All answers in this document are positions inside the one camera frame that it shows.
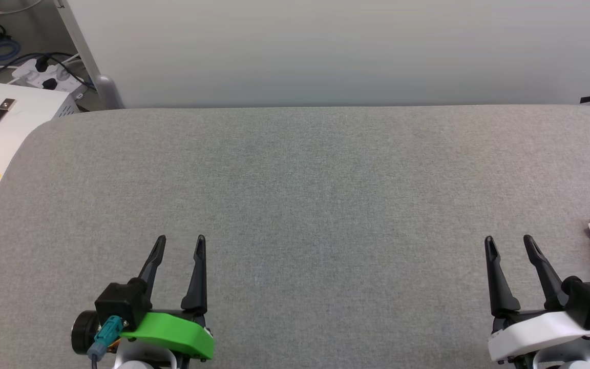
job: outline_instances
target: teal connector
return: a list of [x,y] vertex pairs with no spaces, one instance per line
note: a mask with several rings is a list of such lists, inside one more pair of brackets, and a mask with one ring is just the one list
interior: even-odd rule
[[99,361],[106,354],[110,346],[122,333],[124,321],[117,315],[112,315],[106,319],[101,329],[94,336],[94,343],[90,346],[86,355],[91,360]]

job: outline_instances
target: green plastic bracket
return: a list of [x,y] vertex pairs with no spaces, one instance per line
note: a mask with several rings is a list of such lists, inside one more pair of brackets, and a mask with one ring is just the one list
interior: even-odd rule
[[213,337],[201,325],[166,313],[147,313],[138,329],[122,332],[120,337],[137,338],[194,359],[212,359],[215,350]]

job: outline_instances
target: gray fabric surface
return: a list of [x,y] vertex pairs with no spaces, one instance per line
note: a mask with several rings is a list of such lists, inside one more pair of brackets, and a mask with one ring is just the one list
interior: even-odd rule
[[541,308],[523,234],[590,280],[588,221],[590,107],[70,115],[0,186],[0,367],[88,367],[74,318],[160,234],[177,308],[200,233],[217,348],[193,367],[492,367],[484,237]]

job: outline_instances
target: white panel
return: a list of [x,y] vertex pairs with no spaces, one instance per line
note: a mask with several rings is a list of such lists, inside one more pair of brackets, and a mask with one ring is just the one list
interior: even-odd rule
[[125,107],[578,103],[590,94],[583,0],[68,3]]

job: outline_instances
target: white power strip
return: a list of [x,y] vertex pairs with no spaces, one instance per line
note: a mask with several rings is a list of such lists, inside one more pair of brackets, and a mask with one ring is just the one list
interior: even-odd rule
[[[75,77],[72,77],[60,65],[50,65],[44,72],[38,72],[35,63],[35,59],[27,60],[23,65],[19,66],[19,68],[12,72],[12,76],[18,79],[15,81],[16,85],[64,91],[72,95],[72,98],[75,100],[82,98],[83,94],[88,89],[88,87],[85,87],[81,82],[77,81]],[[54,82],[51,81],[52,79],[56,81],[56,86],[53,86]]]

